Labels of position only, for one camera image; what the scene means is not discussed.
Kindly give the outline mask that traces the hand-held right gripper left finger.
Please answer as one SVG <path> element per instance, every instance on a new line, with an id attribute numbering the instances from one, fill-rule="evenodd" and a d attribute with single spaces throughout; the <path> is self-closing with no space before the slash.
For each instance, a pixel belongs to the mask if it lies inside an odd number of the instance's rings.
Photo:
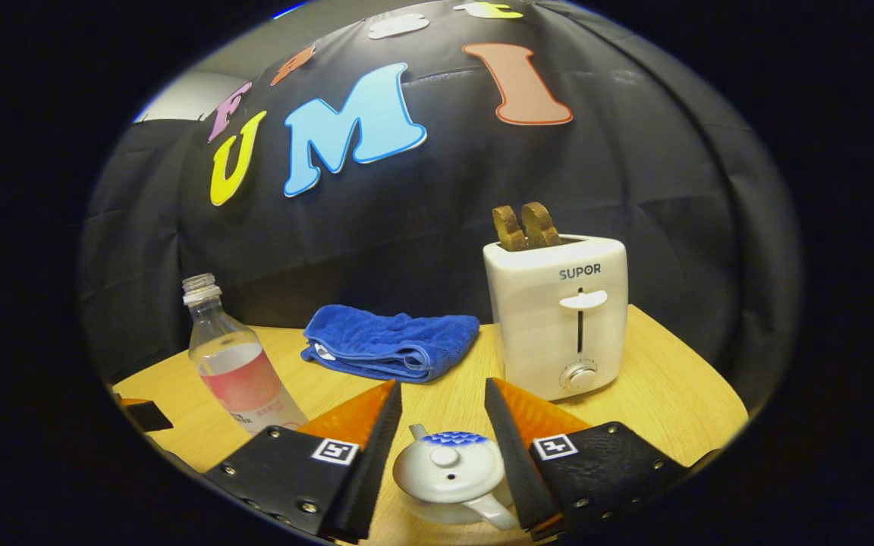
<path id="1" fill-rule="evenodd" d="M 401 414 L 401 384 L 384 381 L 297 431 L 267 426 L 206 479 L 299 532 L 360 541 L 369 535 Z"/>

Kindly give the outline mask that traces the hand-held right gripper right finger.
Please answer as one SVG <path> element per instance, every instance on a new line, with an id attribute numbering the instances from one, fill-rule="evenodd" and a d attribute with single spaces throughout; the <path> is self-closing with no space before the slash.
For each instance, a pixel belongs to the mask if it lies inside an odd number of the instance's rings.
<path id="1" fill-rule="evenodd" d="M 606 541 L 711 459 L 681 463 L 624 422 L 589 424 L 501 378 L 486 380 L 485 408 L 534 541 Z"/>

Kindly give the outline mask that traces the white blue patterned teacup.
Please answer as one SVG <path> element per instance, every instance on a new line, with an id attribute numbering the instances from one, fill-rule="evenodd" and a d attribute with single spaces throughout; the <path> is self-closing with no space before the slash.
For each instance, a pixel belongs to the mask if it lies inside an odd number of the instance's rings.
<path id="1" fill-rule="evenodd" d="M 413 442 L 430 435 L 421 424 L 410 426 L 410 434 Z M 492 490 L 492 493 L 477 497 L 476 500 L 468 500 L 462 504 L 431 504 L 401 491 L 401 499 L 404 507 L 417 518 L 427 522 L 449 526 L 463 526 L 487 522 L 499 531 L 517 528 L 519 522 L 510 511 L 512 497 L 506 479 Z"/>

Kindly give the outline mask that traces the white teacup lid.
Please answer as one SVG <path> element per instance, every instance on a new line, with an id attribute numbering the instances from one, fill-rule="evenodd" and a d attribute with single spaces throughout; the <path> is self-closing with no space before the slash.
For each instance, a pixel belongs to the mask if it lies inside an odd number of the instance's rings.
<path id="1" fill-rule="evenodd" d="M 503 457 L 479 433 L 444 431 L 416 439 L 393 463 L 393 479 L 410 497 L 431 504 L 476 500 L 504 480 Z"/>

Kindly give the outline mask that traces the clear water bottle pink label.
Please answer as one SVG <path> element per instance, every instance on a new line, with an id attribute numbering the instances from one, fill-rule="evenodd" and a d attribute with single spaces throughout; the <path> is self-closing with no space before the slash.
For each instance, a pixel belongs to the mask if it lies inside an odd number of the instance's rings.
<path id="1" fill-rule="evenodd" d="M 308 424 L 252 328 L 229 315 L 211 273 L 181 281 L 192 331 L 187 355 L 209 393 L 249 435 Z"/>

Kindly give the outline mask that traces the blue folded towel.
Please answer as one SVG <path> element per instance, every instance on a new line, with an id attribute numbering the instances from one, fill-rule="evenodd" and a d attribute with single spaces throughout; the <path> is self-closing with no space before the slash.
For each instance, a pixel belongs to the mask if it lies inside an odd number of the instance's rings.
<path id="1" fill-rule="evenodd" d="M 478 334 L 474 315 L 413 318 L 334 304 L 305 327 L 308 345 L 300 356 L 350 375 L 422 384 L 457 366 Z"/>

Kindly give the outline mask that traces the white toaster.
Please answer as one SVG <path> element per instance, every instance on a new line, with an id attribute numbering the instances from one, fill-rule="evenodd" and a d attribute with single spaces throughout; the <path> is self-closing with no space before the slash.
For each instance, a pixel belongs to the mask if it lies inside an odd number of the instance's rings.
<path id="1" fill-rule="evenodd" d="M 565 234 L 527 251 L 488 244 L 483 263 L 506 381 L 563 400 L 617 379 L 629 305 L 624 243 Z"/>

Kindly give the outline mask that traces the black backdrop cloth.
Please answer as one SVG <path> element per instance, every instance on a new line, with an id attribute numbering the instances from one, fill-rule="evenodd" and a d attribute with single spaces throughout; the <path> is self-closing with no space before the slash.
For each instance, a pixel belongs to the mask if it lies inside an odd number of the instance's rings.
<path id="1" fill-rule="evenodd" d="M 629 301 L 750 414 L 797 338 L 786 184 L 717 91 L 606 17 L 435 0 L 351 22 L 300 8 L 203 118 L 134 122 L 86 209 L 84 338 L 106 381 L 187 346 L 184 278 L 235 317 L 302 328 L 320 307 L 492 317 L 490 211 L 538 201 L 558 229 L 624 242 Z"/>

